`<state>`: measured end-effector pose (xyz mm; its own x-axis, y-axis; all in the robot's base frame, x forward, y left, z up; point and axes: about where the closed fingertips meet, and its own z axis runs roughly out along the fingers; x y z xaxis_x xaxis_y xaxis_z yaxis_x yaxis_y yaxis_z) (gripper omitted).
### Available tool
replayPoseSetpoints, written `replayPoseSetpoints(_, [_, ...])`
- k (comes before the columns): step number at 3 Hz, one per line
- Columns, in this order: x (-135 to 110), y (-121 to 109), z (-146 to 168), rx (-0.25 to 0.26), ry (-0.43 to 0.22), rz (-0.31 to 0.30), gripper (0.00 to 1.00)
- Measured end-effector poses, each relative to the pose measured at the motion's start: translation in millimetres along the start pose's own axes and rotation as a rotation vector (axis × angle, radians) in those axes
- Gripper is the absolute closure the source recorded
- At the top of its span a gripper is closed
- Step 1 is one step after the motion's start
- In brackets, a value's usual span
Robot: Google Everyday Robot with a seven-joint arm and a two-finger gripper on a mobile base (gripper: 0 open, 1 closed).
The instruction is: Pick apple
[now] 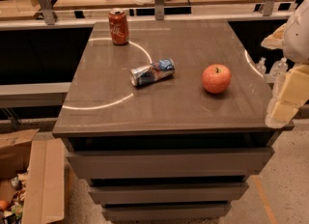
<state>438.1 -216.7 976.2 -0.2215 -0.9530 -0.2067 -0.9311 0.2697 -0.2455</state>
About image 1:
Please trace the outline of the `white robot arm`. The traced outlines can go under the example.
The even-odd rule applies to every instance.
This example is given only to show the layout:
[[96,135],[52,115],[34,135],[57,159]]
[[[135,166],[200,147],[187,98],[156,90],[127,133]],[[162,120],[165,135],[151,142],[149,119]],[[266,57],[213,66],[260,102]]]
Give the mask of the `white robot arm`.
[[267,108],[266,125],[281,128],[309,100],[309,0],[304,0],[288,21],[266,37],[262,47],[280,48],[294,66],[274,82]]

